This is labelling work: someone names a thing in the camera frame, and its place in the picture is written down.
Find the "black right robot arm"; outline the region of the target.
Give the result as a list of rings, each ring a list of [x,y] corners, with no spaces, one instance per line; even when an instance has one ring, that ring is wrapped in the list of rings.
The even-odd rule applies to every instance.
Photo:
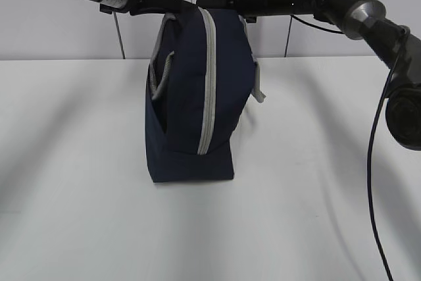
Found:
[[[392,71],[385,89],[385,119],[403,147],[420,150],[420,39],[386,17],[379,0],[197,0],[207,9],[232,9],[254,22],[260,16],[311,14],[351,40],[364,40]]]

